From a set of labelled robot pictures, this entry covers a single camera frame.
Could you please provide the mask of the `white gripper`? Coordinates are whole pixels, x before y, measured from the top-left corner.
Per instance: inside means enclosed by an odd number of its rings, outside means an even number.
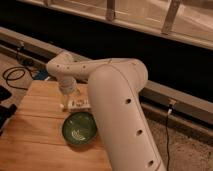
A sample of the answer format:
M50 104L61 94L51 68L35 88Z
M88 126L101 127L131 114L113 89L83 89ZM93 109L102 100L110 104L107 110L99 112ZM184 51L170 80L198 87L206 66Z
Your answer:
M61 102L63 104L69 103L69 97L71 94L81 95L80 90L77 87L76 80L63 80L59 82L59 90L62 93Z

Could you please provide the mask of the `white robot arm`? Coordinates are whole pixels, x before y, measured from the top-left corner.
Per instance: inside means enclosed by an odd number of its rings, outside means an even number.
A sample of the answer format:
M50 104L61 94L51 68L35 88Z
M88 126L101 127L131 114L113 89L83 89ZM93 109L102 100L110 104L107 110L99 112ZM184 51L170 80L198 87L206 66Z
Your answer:
M148 81L144 63L134 58L76 62L62 52L46 64L68 93L76 79L87 82L89 104L112 171L167 171L139 102Z

